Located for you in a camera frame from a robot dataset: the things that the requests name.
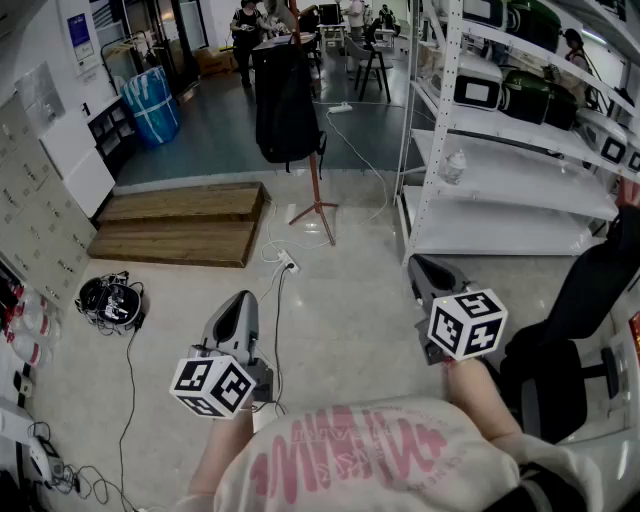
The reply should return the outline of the blue wrapped bundle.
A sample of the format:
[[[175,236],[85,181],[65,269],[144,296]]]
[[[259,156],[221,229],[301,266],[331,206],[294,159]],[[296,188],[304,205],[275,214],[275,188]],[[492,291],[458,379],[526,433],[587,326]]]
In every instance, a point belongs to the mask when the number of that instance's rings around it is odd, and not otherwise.
[[[148,148],[171,142],[180,129],[180,116],[162,66],[129,79],[121,96],[133,115],[136,133]]]

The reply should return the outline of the black open shelf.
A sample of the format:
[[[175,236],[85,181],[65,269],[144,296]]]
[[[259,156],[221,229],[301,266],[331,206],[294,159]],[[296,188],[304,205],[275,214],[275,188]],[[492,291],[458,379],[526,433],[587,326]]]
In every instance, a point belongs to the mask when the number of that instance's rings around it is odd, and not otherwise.
[[[121,96],[117,96],[88,120],[87,125],[99,155],[111,176],[117,179],[138,147],[135,120],[129,107]]]

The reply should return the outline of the black clothes rail with hangers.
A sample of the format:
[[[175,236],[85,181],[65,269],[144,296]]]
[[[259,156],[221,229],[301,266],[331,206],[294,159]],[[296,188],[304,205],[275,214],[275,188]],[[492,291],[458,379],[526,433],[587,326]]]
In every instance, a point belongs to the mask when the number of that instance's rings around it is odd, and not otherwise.
[[[116,95],[127,81],[148,68],[145,58],[150,47],[151,41],[144,31],[134,31],[101,46],[102,66]]]

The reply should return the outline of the cardboard box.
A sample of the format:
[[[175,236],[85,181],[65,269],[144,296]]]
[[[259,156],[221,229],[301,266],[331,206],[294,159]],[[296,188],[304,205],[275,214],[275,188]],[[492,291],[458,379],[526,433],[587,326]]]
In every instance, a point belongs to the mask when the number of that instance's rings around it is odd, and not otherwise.
[[[194,58],[202,78],[233,73],[238,67],[230,50],[219,51],[213,47],[203,47],[194,52]]]

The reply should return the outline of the blue wall poster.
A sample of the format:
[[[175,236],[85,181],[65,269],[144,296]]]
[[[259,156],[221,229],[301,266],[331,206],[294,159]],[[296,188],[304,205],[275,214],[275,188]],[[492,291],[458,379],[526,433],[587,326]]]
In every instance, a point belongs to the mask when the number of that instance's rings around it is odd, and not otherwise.
[[[79,68],[90,69],[96,62],[96,54],[85,14],[80,13],[68,18],[67,27]]]

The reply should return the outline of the person's right forearm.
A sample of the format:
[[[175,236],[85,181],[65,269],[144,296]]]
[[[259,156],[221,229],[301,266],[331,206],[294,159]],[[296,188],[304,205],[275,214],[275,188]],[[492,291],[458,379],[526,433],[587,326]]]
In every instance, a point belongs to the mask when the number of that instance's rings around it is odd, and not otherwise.
[[[482,361],[452,360],[445,367],[451,402],[470,418],[485,439],[494,441],[522,433]]]

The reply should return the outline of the grey chair with black legs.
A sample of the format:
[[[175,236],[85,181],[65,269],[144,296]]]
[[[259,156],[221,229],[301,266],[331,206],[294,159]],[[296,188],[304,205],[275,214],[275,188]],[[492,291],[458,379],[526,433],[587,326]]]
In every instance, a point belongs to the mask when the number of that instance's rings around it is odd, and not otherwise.
[[[347,55],[356,61],[354,90],[359,93],[359,100],[363,100],[370,75],[373,75],[379,89],[385,92],[387,102],[390,103],[388,69],[393,68],[392,63],[385,61],[379,49],[360,46],[350,36],[346,37],[345,43]]]

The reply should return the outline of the beige drawer cabinet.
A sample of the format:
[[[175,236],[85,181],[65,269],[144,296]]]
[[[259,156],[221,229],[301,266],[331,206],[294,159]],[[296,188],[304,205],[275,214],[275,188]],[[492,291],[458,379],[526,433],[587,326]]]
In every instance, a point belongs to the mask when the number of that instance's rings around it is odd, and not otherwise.
[[[0,105],[0,262],[66,310],[95,235],[13,94]]]

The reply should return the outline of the black backpack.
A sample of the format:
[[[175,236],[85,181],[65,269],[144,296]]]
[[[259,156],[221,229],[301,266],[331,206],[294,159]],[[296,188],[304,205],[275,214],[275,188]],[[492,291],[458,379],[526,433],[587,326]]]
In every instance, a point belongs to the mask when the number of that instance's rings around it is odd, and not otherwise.
[[[327,136],[319,129],[312,79],[301,47],[286,43],[253,52],[256,143],[270,163],[323,157]]]

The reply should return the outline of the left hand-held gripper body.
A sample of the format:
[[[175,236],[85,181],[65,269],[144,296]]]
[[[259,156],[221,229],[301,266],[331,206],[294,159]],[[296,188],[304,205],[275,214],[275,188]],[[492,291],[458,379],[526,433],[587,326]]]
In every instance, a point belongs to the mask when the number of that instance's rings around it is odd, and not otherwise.
[[[212,334],[189,347],[169,392],[199,417],[233,419],[253,405],[271,403],[274,371],[255,356],[257,335],[243,331],[224,342]]]

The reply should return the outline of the black framed glass door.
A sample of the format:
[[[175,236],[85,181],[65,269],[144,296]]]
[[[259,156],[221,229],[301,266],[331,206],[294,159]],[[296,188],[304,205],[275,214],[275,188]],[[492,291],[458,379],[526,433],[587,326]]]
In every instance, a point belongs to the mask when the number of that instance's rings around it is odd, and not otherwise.
[[[90,9],[99,55],[105,43],[144,31],[151,41],[145,71],[162,66],[176,101],[190,98],[200,76],[194,52],[208,43],[199,0],[90,0]]]

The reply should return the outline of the person's left forearm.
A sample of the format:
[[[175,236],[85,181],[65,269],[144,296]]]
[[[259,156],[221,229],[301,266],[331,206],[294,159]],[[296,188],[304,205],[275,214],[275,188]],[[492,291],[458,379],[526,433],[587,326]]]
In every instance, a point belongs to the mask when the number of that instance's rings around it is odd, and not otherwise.
[[[213,496],[225,471],[253,435],[254,422],[250,410],[241,410],[233,419],[214,420],[188,494]]]

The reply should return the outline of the wooden coat stand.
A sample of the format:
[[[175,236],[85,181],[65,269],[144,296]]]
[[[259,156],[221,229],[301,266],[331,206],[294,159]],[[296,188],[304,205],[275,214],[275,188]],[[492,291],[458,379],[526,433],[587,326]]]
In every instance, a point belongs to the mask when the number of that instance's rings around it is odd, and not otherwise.
[[[294,37],[294,41],[295,44],[301,48],[302,47],[302,42],[301,42],[301,30],[300,30],[300,26],[299,26],[299,12],[297,9],[297,5],[296,5],[296,0],[288,0],[288,5],[289,5],[289,10],[291,11],[293,17],[294,17],[294,31],[293,31],[293,37]],[[307,208],[306,210],[302,211],[301,213],[299,213],[297,216],[295,216],[293,219],[291,219],[289,221],[289,225],[292,226],[294,225],[296,222],[300,221],[303,217],[305,217],[307,214],[315,212],[321,219],[329,243],[332,246],[336,245],[336,240],[334,235],[331,232],[331,229],[329,227],[329,223],[327,221],[325,212],[324,212],[324,208],[325,207],[332,207],[332,208],[337,208],[338,205],[334,204],[334,203],[328,203],[328,202],[323,202],[321,200],[320,197],[320,190],[319,190],[319,177],[318,177],[318,168],[317,168],[317,161],[316,161],[316,154],[312,153],[309,156],[309,164],[310,164],[310,175],[311,175],[311,180],[312,180],[312,188],[313,188],[313,204]]]

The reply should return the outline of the white metal shelving unit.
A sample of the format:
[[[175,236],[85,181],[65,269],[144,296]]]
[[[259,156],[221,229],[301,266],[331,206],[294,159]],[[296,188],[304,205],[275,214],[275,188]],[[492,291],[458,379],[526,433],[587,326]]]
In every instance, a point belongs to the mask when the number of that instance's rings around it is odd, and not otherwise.
[[[624,201],[640,203],[640,23],[625,0],[539,0],[561,20],[555,53],[463,18],[463,0],[408,0],[408,88],[395,201],[405,256],[573,256],[600,239]],[[584,42],[588,74],[565,60],[564,31]],[[564,87],[572,74],[598,91],[600,112],[626,132],[623,160],[594,152],[576,130],[456,105],[459,57]],[[462,150],[458,185],[439,169]]]

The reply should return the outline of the white cabinet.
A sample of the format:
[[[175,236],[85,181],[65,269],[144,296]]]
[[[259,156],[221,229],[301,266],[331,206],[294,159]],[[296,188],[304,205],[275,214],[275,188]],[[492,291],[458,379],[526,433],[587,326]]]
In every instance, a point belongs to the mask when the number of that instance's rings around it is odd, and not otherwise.
[[[40,136],[40,141],[75,202],[87,217],[93,217],[115,180],[82,113],[68,110]]]

